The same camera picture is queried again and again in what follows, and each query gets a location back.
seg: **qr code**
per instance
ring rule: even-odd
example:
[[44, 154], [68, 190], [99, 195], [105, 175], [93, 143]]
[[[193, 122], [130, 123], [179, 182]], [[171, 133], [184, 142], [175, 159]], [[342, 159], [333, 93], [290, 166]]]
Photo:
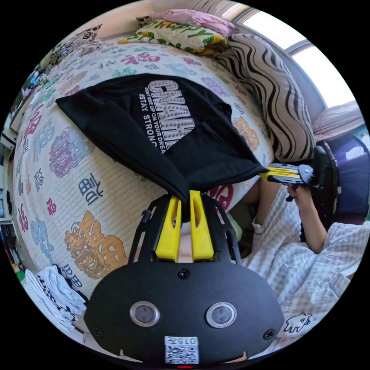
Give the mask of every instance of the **qr code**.
[[166, 363], [173, 364], [198, 364], [198, 346], [166, 346]]

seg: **quilted mattress cover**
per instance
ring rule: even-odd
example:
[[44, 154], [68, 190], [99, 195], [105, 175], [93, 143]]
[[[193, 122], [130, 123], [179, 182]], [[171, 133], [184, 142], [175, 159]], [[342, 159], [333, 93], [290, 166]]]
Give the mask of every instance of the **quilted mattress cover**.
[[[232, 122], [262, 165], [273, 152], [259, 105], [220, 64], [171, 46], [118, 45], [116, 39], [77, 58], [30, 98], [15, 150], [16, 222], [38, 269], [57, 264], [90, 297], [97, 283], [126, 264], [142, 211], [165, 194], [95, 147], [55, 100], [115, 77], [182, 76], [232, 107]], [[256, 182], [216, 187], [225, 210]], [[183, 233], [188, 233], [185, 226]]]

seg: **purple fabric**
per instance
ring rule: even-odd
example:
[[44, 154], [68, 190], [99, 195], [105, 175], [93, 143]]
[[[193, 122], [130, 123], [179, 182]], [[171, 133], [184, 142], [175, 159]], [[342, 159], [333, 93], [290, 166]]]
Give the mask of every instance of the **purple fabric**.
[[229, 36], [238, 33], [237, 27], [220, 17], [212, 14], [198, 12], [190, 9], [166, 10], [152, 17], [153, 19], [164, 19], [169, 22], [186, 24], [208, 28], [219, 33], [221, 36]]

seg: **pillow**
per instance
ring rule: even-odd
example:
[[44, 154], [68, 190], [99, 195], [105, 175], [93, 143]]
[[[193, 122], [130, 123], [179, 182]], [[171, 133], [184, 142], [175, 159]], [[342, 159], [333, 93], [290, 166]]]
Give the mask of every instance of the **pillow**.
[[66, 56], [73, 53], [75, 50], [80, 48], [82, 45], [88, 44], [95, 40], [98, 31], [102, 25], [91, 27], [84, 30], [77, 35], [67, 39], [66, 41], [60, 42], [55, 48], [52, 49], [49, 57], [49, 65], [56, 66]]
[[228, 48], [226, 38], [212, 30], [163, 19], [154, 19], [132, 36], [118, 41], [119, 44], [129, 42], [169, 45], [204, 56], [215, 56]]
[[217, 32], [221, 36], [229, 36], [238, 32], [237, 27], [233, 23], [212, 14], [198, 12], [197, 10], [166, 10], [159, 13], [154, 18], [186, 24], [188, 26], [200, 26], [208, 28]]
[[253, 87], [261, 104], [275, 157], [281, 162], [312, 159], [315, 138], [307, 106], [283, 60], [258, 36], [238, 34], [227, 40], [240, 64], [239, 69], [231, 72], [242, 69], [249, 77], [249, 87]]

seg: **curtain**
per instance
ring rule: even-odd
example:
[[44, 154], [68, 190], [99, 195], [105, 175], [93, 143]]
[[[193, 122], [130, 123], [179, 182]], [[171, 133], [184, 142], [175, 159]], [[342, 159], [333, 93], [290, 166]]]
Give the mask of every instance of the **curtain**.
[[356, 101], [327, 108], [313, 122], [316, 142], [332, 140], [361, 125], [365, 121]]

